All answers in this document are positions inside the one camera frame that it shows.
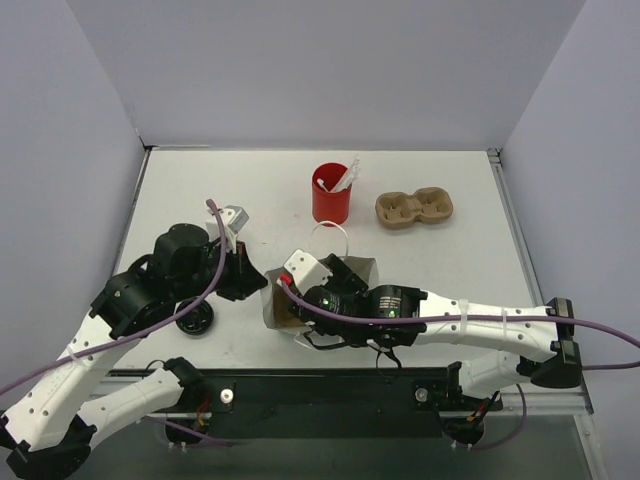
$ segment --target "paper bag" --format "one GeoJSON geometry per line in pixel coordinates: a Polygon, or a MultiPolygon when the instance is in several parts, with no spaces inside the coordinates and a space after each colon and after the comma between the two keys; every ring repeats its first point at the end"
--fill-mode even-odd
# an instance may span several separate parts
{"type": "MultiPolygon", "coordinates": [[[[378,286],[378,265],[375,258],[346,257],[342,261],[364,280],[369,288],[378,286]]],[[[262,318],[267,328],[287,333],[300,333],[309,330],[304,323],[291,315],[287,310],[289,297],[277,284],[278,278],[285,273],[284,267],[269,270],[264,274],[269,282],[260,290],[262,300],[262,318]]]]}

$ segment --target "gray wall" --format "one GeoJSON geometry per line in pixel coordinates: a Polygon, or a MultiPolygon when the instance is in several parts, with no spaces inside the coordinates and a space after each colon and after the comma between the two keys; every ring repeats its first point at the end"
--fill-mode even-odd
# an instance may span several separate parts
{"type": "MultiPolygon", "coordinates": [[[[588,0],[504,150],[544,295],[640,337],[640,2],[588,0]]],[[[588,363],[636,349],[580,330],[588,363]]],[[[613,479],[638,478],[636,371],[586,375],[613,479]]]]}
{"type": "Polygon", "coordinates": [[[68,0],[146,144],[502,146],[584,0],[68,0]]]}
{"type": "Polygon", "coordinates": [[[110,273],[143,150],[64,0],[0,2],[0,61],[4,385],[77,330],[110,273]]]}

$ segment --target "red cup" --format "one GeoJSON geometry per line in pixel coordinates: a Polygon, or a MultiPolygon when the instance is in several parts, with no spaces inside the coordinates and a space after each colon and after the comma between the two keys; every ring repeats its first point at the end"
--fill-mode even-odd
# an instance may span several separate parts
{"type": "Polygon", "coordinates": [[[347,170],[347,167],[339,163],[325,163],[313,172],[313,177],[311,177],[311,189],[313,192],[312,212],[316,222],[330,220],[340,225],[349,216],[352,185],[337,193],[325,192],[318,185],[318,179],[321,179],[324,181],[324,186],[327,190],[331,191],[347,170]]]}

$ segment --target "screw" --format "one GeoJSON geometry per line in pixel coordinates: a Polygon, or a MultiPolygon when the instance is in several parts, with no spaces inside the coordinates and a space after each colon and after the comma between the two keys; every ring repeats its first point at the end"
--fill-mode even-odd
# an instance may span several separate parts
{"type": "Polygon", "coordinates": [[[230,388],[225,388],[223,391],[221,391],[220,401],[225,405],[229,405],[231,402],[233,402],[233,390],[231,390],[230,388]]]}
{"type": "Polygon", "coordinates": [[[420,387],[416,390],[416,400],[418,400],[420,403],[426,402],[428,396],[429,392],[427,392],[426,388],[420,387]]]}

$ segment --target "brown egg carton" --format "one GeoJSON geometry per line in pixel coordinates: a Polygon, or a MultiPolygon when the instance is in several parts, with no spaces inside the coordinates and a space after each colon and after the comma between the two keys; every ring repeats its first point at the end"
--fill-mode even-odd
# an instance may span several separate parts
{"type": "Polygon", "coordinates": [[[376,215],[382,226],[407,228],[414,222],[438,223],[453,213],[453,202],[446,190],[428,187],[413,195],[402,192],[383,193],[376,200],[376,215]]]}

